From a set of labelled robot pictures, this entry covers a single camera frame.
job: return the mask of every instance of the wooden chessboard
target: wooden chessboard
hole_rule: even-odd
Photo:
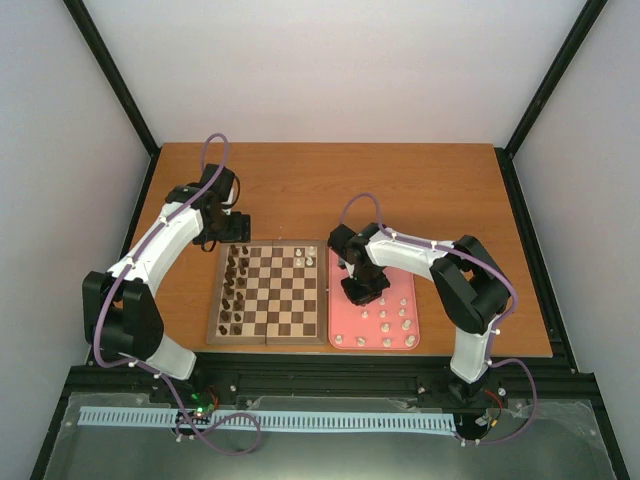
[[[326,279],[326,244],[322,241],[222,245],[207,343],[325,343]]]

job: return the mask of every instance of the chessboard square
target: chessboard square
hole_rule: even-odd
[[[291,336],[292,337],[302,337],[302,329],[304,326],[301,323],[291,325]]]
[[[283,324],[283,323],[278,325],[278,336],[279,337],[288,337],[289,335],[291,335],[291,325],[287,325],[287,324]]]
[[[247,295],[247,299],[244,301],[244,311],[245,314],[249,313],[249,312],[255,312],[256,309],[258,308],[258,300],[256,299],[249,299],[249,296]]]
[[[278,336],[278,325],[277,323],[269,323],[267,324],[267,337],[277,337]]]
[[[316,312],[304,312],[302,314],[302,323],[318,323],[318,314]]]
[[[316,325],[314,323],[305,323],[302,325],[302,335],[305,337],[316,336]]]

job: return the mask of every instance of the pink tray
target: pink tray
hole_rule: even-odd
[[[338,256],[329,252],[329,341],[336,348],[349,350],[412,350],[420,343],[420,328],[418,325],[418,309],[416,308],[416,293],[413,288],[413,275],[396,268],[385,268],[385,275],[391,283],[383,294],[385,304],[374,300],[364,307],[353,305],[344,294],[340,281],[347,276],[347,271],[338,266]],[[404,316],[400,316],[400,309],[404,309]],[[380,317],[384,310],[386,316]],[[402,323],[411,320],[407,330]],[[389,325],[389,331],[383,332],[382,325]],[[415,341],[412,346],[405,344],[406,339],[413,335]],[[358,345],[358,339],[364,338],[364,346]],[[384,346],[384,340],[389,339],[391,345]]]

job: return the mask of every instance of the white robotic arm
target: white robotic arm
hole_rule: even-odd
[[[468,384],[477,382],[486,372],[492,327],[504,311],[509,293],[493,276],[464,264],[448,251],[461,248],[485,262],[497,265],[473,237],[459,242],[438,241],[399,234],[371,224],[356,235],[340,225],[329,238],[329,246],[344,262],[349,277],[343,288],[355,304],[366,304],[389,286],[385,267],[406,270],[436,284],[447,315],[456,326],[451,371]],[[473,269],[467,281],[461,270]]]

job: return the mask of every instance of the purple cable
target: purple cable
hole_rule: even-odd
[[[518,358],[507,358],[505,360],[501,360],[499,362],[491,364],[491,368],[500,368],[503,365],[507,365],[509,363],[517,363],[518,365],[520,365],[524,370],[524,373],[527,375],[527,378],[529,379],[529,383],[531,384],[531,394],[533,396],[533,409],[531,410],[531,415],[529,415],[529,418],[527,419],[525,424],[522,427],[520,427],[518,430],[513,432],[512,434],[507,435],[506,437],[500,438],[498,440],[489,440],[486,442],[480,441],[478,445],[487,445],[487,446],[500,445],[501,443],[507,442],[509,440],[513,440],[514,438],[522,435],[522,433],[527,428],[529,428],[529,426],[533,423],[533,420],[536,416],[536,411],[538,410],[538,391],[536,390],[536,383],[533,381],[533,375],[531,375],[531,371],[529,370],[529,368],[527,368],[524,362]],[[455,432],[454,435],[461,442],[465,441],[465,439],[462,438],[457,432]]]
[[[362,197],[368,197],[371,200],[373,200],[373,204],[376,207],[376,217],[378,220],[378,229],[387,237],[389,238],[393,238],[392,234],[386,229],[386,227],[383,225],[382,222],[382,211],[380,209],[380,202],[378,202],[378,199],[376,198],[376,196],[373,193],[369,193],[369,192],[364,192],[364,193],[360,193],[358,195],[356,195],[355,197],[353,197],[351,200],[349,200],[349,202],[345,205],[344,209],[342,210],[342,214],[340,215],[340,223],[344,223],[344,219],[347,215],[347,210],[349,210],[349,207],[353,204],[353,202],[355,202],[356,200],[358,200],[359,198]],[[491,333],[489,333],[489,339],[487,341],[487,349],[485,351],[485,359],[489,360],[489,358],[491,357],[491,348],[493,347],[493,341],[495,338],[495,333],[493,333],[495,331],[495,329],[497,329],[500,324],[502,322],[504,322],[504,320],[511,315],[516,308],[518,307],[518,305],[520,304],[520,299],[518,297],[518,293],[516,292],[515,288],[513,288],[513,285],[511,285],[511,282],[509,282],[509,280],[507,280],[507,278],[500,273],[499,271],[497,271],[495,268],[493,268],[491,265],[483,262],[482,260],[478,260],[477,258],[461,252],[459,250],[456,250],[454,248],[450,248],[444,245],[440,245],[439,243],[436,243],[435,245],[431,243],[430,240],[420,240],[420,239],[415,239],[415,238],[411,238],[411,237],[407,237],[405,235],[402,235],[401,233],[396,234],[396,239],[398,240],[402,240],[405,243],[408,243],[410,245],[416,245],[418,247],[427,247],[427,248],[435,248],[436,250],[440,250],[441,252],[446,252],[446,253],[451,253],[453,255],[457,255],[458,257],[467,260],[471,263],[474,263],[476,265],[478,265],[479,267],[483,268],[484,270],[486,270],[487,272],[491,273],[493,276],[495,276],[498,280],[500,280],[500,282],[505,286],[505,288],[509,291],[509,294],[511,295],[511,306],[502,314],[500,315],[500,317],[498,317],[494,323],[494,325],[492,326],[493,330]]]
[[[207,147],[209,146],[209,143],[211,143],[211,140],[213,140],[214,138],[220,138],[224,142],[224,154],[223,154],[223,157],[222,157],[222,161],[220,162],[220,165],[216,169],[216,171],[213,174],[213,176],[211,177],[211,179],[209,179],[209,181],[193,197],[189,198],[189,200],[187,200],[179,208],[177,208],[175,211],[173,211],[171,214],[169,214],[167,216],[167,223],[169,223],[172,219],[174,219],[177,215],[179,215],[185,209],[189,208],[189,206],[193,202],[195,202],[198,198],[200,198],[202,195],[204,195],[207,192],[207,190],[209,189],[209,187],[211,187],[211,185],[213,185],[213,182],[216,181],[218,176],[220,176],[220,172],[222,172],[222,169],[227,164],[227,160],[229,159],[229,152],[230,152],[229,141],[227,140],[227,137],[225,137],[222,133],[214,133],[213,135],[209,136],[209,138],[207,138],[207,140],[204,142],[204,145],[202,147],[202,154],[200,156],[200,169],[201,169],[201,171],[204,171],[204,161],[205,161],[205,156],[206,156],[206,153],[207,153]],[[131,256],[133,262],[136,262],[140,258],[140,255],[142,255],[144,250],[151,243],[151,241],[155,238],[155,236],[160,232],[160,230],[162,230],[164,228],[164,225],[165,224],[163,224],[163,223],[160,223],[160,224],[156,225],[156,227],[147,234],[147,236],[144,238],[144,240],[140,243],[140,246],[136,249],[136,251]],[[107,318],[107,313],[109,312],[109,307],[111,306],[111,302],[113,302],[113,298],[115,297],[115,294],[118,291],[118,288],[120,288],[120,285],[122,284],[124,278],[127,276],[129,271],[131,270],[131,268],[132,268],[131,265],[126,265],[122,269],[122,272],[120,272],[120,275],[118,275],[118,277],[113,282],[113,285],[111,286],[109,291],[107,292],[107,296],[106,296],[106,298],[104,300],[104,303],[102,304],[102,308],[100,309],[100,314],[98,315],[98,321],[96,322],[96,329],[95,329],[95,333],[93,335],[93,356],[96,359],[96,362],[98,363],[98,365],[100,365],[103,368],[118,367],[120,365],[124,365],[125,363],[135,362],[135,364],[137,366],[139,366],[140,368],[142,368],[143,370],[146,370],[146,371],[156,375],[156,374],[160,373],[158,370],[154,369],[150,365],[147,365],[142,360],[139,360],[139,359],[136,359],[136,358],[133,358],[133,357],[125,357],[125,358],[123,358],[121,360],[116,360],[116,361],[113,361],[113,362],[106,362],[104,360],[104,358],[102,358],[102,352],[100,350],[100,339],[102,338],[102,330],[104,328],[105,319]],[[182,403],[182,399],[180,398],[180,395],[178,394],[178,391],[174,387],[173,382],[171,382],[171,379],[169,377],[167,377],[165,374],[161,374],[160,378],[162,378],[162,380],[164,380],[164,382],[169,387],[169,390],[173,394],[173,396],[174,396],[174,398],[176,400],[176,403],[178,404],[178,408],[180,409],[180,412],[182,413],[184,419],[187,421],[187,423],[189,424],[191,429],[194,431],[196,436],[200,440],[202,440],[204,443],[206,443],[209,447],[214,449],[216,452],[222,453],[224,455],[231,455],[231,456],[244,455],[246,453],[251,452],[252,450],[254,450],[258,446],[258,444],[260,443],[260,439],[262,437],[262,431],[260,430],[260,424],[259,424],[258,420],[254,416],[249,415],[248,413],[234,413],[234,414],[231,414],[231,415],[227,415],[226,417],[223,417],[218,422],[216,422],[214,425],[211,425],[204,432],[200,432],[198,430],[198,428],[194,425],[193,420],[189,416],[186,408],[184,407],[184,404]],[[207,440],[205,438],[205,436],[204,436],[205,434],[207,434],[207,433],[211,432],[212,430],[216,429],[221,424],[226,423],[229,420],[231,420],[233,418],[237,418],[237,417],[248,418],[256,426],[256,433],[257,433],[256,440],[253,443],[253,445],[251,445],[246,450],[242,450],[240,452],[233,452],[233,451],[230,451],[230,450],[224,450],[224,449],[222,449],[220,447],[217,447],[216,445],[214,445],[213,443],[211,443],[209,440]]]

